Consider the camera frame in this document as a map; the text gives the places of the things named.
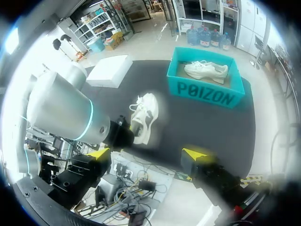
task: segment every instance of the chair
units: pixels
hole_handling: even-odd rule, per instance
[[[255,46],[256,46],[256,48],[259,50],[259,53],[258,53],[258,55],[257,55],[257,57],[256,57],[256,59],[255,59],[255,61],[254,61],[254,60],[250,60],[250,63],[251,63],[251,65],[252,65],[253,67],[256,66],[256,69],[259,70],[259,65],[258,65],[258,63],[262,64],[261,59],[260,59],[259,57],[260,57],[260,55],[261,55],[262,53],[265,54],[265,51],[264,51],[264,49],[263,49],[263,42],[262,42],[257,36],[255,36]]]

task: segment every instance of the white shoe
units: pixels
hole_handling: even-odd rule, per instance
[[[211,78],[213,81],[224,84],[224,79],[228,74],[228,66],[217,65],[206,60],[195,61],[189,65],[185,65],[184,71],[194,79],[202,79],[204,77]]]
[[[151,126],[159,114],[157,99],[152,93],[147,93],[143,97],[138,96],[137,103],[129,108],[134,112],[131,116],[134,144],[147,145],[151,136]]]

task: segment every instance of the blue bin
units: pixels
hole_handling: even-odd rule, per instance
[[[227,65],[230,88],[177,76],[179,62],[201,60],[214,62],[219,65]],[[235,107],[245,95],[244,86],[235,60],[229,56],[210,51],[176,47],[167,71],[167,79],[169,91],[172,95],[205,101],[223,107]]]
[[[87,46],[93,51],[93,52],[101,52],[104,49],[104,44],[102,40],[99,37],[96,37],[92,39],[90,42],[87,43]]]

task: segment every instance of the black table surface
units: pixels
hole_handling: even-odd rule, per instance
[[[100,105],[111,120],[124,115],[128,122],[133,113],[129,106],[136,103],[138,95],[148,92],[160,94],[165,101],[167,120],[162,123],[159,114],[152,126],[152,133],[160,138],[158,145],[133,145],[126,151],[156,164],[178,168],[182,148],[193,145],[210,150],[226,170],[235,176],[245,177],[252,165],[255,143],[250,83],[242,79],[246,95],[233,109],[176,97],[168,89],[166,73],[169,63],[165,60],[134,61],[118,89],[85,84],[82,92],[95,105]]]

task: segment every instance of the floor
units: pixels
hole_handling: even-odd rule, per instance
[[[202,48],[187,44],[186,35],[171,36],[162,12],[151,14],[152,19],[134,23],[135,34],[129,41],[124,41],[114,51],[92,53],[87,60],[81,61],[84,67],[94,66],[100,59],[117,55],[130,55],[133,60],[170,60],[175,47]],[[262,66],[256,70],[249,63],[252,58],[248,53],[235,47],[224,51],[219,48],[208,48],[209,51],[228,55],[236,60],[240,74],[251,84],[255,110],[256,132],[252,167],[249,174],[267,175],[270,173],[270,149],[273,137],[278,130],[279,115],[273,92],[275,87],[273,75],[268,74]],[[282,152],[275,151],[279,159],[274,166],[281,168]],[[168,194],[158,211],[151,219],[153,226],[160,225],[212,225],[213,216],[219,210],[214,207],[201,189],[196,190],[192,183],[173,180]]]

